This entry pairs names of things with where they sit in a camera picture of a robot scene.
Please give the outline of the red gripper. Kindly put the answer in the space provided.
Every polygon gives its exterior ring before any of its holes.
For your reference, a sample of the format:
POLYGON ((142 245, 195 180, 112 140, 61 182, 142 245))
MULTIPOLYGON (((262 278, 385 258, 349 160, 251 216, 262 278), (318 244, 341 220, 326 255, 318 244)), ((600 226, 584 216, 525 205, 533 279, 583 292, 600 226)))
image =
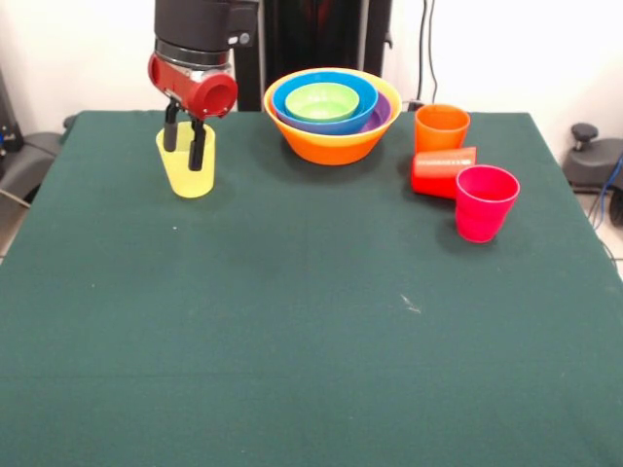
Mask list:
POLYGON ((191 121, 194 138, 189 150, 191 171, 202 169, 205 129, 201 120, 224 117, 238 99, 238 84, 228 66, 226 63, 224 68, 193 70, 171 64, 156 53, 150 57, 148 75, 152 84, 174 99, 165 108, 163 145, 167 152, 176 150, 180 107, 194 117, 191 121))

